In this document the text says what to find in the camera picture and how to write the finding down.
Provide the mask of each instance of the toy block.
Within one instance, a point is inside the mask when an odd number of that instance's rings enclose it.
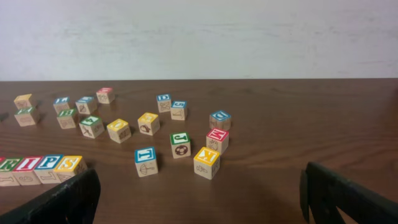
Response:
[[[39,185],[41,184],[37,178],[34,169],[43,159],[42,156],[25,157],[17,167],[12,171],[12,174],[21,185]]]
[[[105,131],[102,119],[96,116],[89,116],[79,123],[81,132],[89,138],[97,138]]]
[[[188,115],[187,102],[186,101],[174,101],[170,109],[172,119],[185,121]]]
[[[144,113],[138,119],[139,131],[142,134],[153,136],[160,129],[159,116],[152,113]]]
[[[229,132],[213,128],[206,136],[206,147],[218,151],[221,155],[229,143]]]
[[[191,156],[191,140],[188,133],[175,133],[170,135],[173,158]]]
[[[92,96],[84,96],[76,101],[76,107],[80,114],[91,114],[97,110],[97,102]]]
[[[18,109],[26,108],[26,107],[35,107],[36,101],[33,99],[32,94],[26,94],[17,96],[14,100],[15,105]]]
[[[172,106],[172,97],[170,96],[170,94],[156,96],[156,99],[157,107],[160,113],[170,111],[170,107]]]
[[[39,122],[39,112],[34,107],[22,108],[15,113],[19,126],[35,125]]]
[[[63,110],[57,116],[62,129],[76,128],[78,119],[76,108]]]
[[[46,155],[36,166],[34,172],[42,184],[56,184],[61,182],[54,169],[62,157],[63,155]]]
[[[211,180],[220,168],[220,153],[216,150],[203,147],[193,158],[193,171]]]
[[[97,91],[97,98],[99,103],[110,104],[114,100],[114,93],[112,88],[102,88]]]
[[[71,102],[69,100],[69,96],[55,99],[53,105],[54,105],[55,112],[57,112],[57,114],[59,114],[63,110],[73,108],[73,105],[71,104]]]
[[[229,130],[231,128],[231,115],[223,110],[214,112],[210,115],[210,128]]]
[[[131,137],[129,123],[122,119],[113,121],[108,124],[106,128],[108,129],[109,137],[117,143],[122,143]]]
[[[0,187],[19,186],[18,180],[12,174],[12,170],[23,158],[5,158],[0,163]]]
[[[158,173],[154,147],[136,150],[135,160],[139,177],[145,177]]]
[[[82,156],[64,156],[54,169],[61,182],[87,170],[87,165]]]

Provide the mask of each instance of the yellow block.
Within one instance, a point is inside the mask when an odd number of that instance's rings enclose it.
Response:
[[[31,96],[32,96],[31,93],[26,94],[26,95],[17,96],[17,98],[15,98],[14,102],[19,101],[19,100],[29,100],[29,98]]]
[[[145,122],[145,123],[151,123],[151,122],[153,122],[157,117],[158,117],[157,114],[144,113],[144,115],[142,115],[140,118],[138,118],[138,121],[140,121],[140,122]]]
[[[129,123],[127,123],[126,121],[123,121],[122,119],[117,119],[116,121],[108,124],[107,127],[113,131],[119,131],[127,125],[129,125]]]
[[[71,172],[75,170],[76,166],[81,161],[82,156],[64,156],[61,162],[58,164],[57,168],[54,169],[55,172]]]
[[[212,166],[216,162],[219,156],[220,153],[217,152],[216,150],[212,150],[207,147],[202,147],[202,149],[200,149],[198,154],[193,159],[198,162],[202,162],[206,165]]]

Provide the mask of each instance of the dark brown table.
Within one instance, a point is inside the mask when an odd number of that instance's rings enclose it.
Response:
[[[99,105],[105,124],[117,118],[132,127],[122,144],[108,133],[84,138],[62,130],[53,101],[75,101],[113,87],[116,100]],[[17,95],[33,93],[41,121],[19,127]],[[155,96],[188,101],[188,118],[160,114],[154,137],[137,119],[158,113]],[[205,145],[209,114],[233,117],[230,142],[213,180],[194,174],[193,155],[173,159],[169,134],[187,131],[193,154]],[[305,223],[299,177],[316,161],[398,202],[398,80],[195,80],[0,83],[0,156],[82,155],[97,170],[102,192],[95,223]],[[159,173],[139,178],[134,150],[155,146]],[[0,213],[54,185],[0,188]]]

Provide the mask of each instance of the white wall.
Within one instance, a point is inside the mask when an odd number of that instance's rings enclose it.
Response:
[[[0,80],[398,77],[396,0],[0,0]]]

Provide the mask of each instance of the wooden block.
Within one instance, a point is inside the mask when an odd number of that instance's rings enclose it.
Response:
[[[156,96],[156,99],[157,107],[160,113],[170,111],[170,107],[172,106],[172,97],[170,96],[170,94]]]
[[[54,172],[63,155],[46,155],[34,169],[37,178],[42,184],[56,184],[61,180]]]
[[[99,103],[110,104],[114,100],[114,93],[112,88],[102,88],[97,91],[97,98]]]
[[[71,104],[71,102],[69,100],[69,96],[55,99],[53,105],[54,105],[55,112],[57,112],[57,114],[59,114],[63,110],[73,108],[73,105]]]
[[[122,119],[113,121],[108,124],[106,128],[108,129],[109,137],[117,143],[122,143],[131,137],[129,123]]]
[[[33,99],[32,94],[26,94],[17,96],[14,100],[15,105],[18,109],[26,108],[26,107],[36,107],[36,101]]]
[[[142,134],[153,136],[160,129],[159,116],[152,113],[144,113],[138,119],[139,131]]]
[[[174,101],[170,109],[172,119],[185,121],[188,116],[187,102],[186,101]]]
[[[34,107],[22,108],[15,113],[15,119],[17,119],[21,127],[28,125],[35,125],[39,122],[39,112]]]
[[[61,182],[87,170],[87,165],[82,156],[64,156],[54,172]]]
[[[76,128],[78,119],[76,108],[63,110],[57,116],[62,129]]]
[[[34,169],[37,164],[43,159],[42,156],[25,157],[17,167],[12,171],[14,177],[21,185],[39,185],[41,184],[37,178]]]
[[[97,138],[97,136],[105,131],[102,119],[96,116],[89,116],[83,121],[80,121],[79,125],[83,135],[93,139]]]
[[[174,133],[170,135],[173,158],[191,156],[191,140],[188,133]]]
[[[0,187],[19,186],[18,180],[12,174],[12,170],[23,158],[5,158],[0,163]]]
[[[220,153],[203,147],[193,158],[193,171],[211,180],[220,168]]]
[[[97,110],[97,102],[92,96],[84,96],[76,101],[76,107],[80,114],[91,114]]]
[[[136,150],[135,158],[139,177],[145,177],[158,173],[154,147]]]
[[[229,130],[231,128],[232,117],[227,112],[220,110],[210,115],[210,128]]]
[[[229,143],[229,132],[213,128],[206,136],[206,147],[218,151],[221,155]]]

